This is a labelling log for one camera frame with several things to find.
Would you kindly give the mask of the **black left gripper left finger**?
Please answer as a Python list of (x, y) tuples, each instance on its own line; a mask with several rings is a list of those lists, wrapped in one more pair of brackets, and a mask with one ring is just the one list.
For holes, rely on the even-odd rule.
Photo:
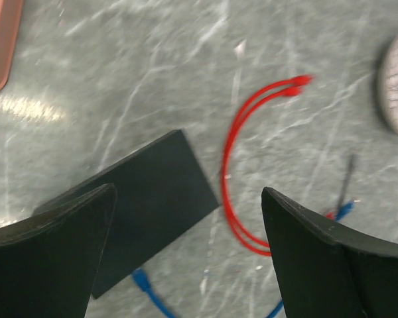
[(0, 228), (0, 317), (84, 317), (116, 198), (105, 184)]

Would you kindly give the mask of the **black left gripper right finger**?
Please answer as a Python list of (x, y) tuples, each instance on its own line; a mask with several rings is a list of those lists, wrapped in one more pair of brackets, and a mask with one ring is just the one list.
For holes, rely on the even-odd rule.
[(261, 208), (287, 317), (398, 317), (398, 244), (266, 187)]

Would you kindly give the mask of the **black network switch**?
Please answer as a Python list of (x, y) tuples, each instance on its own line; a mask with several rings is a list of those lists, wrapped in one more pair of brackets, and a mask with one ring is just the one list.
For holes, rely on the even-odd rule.
[(92, 296), (122, 279), (219, 207), (182, 130), (173, 130), (34, 210), (38, 215), (103, 184), (117, 201)]

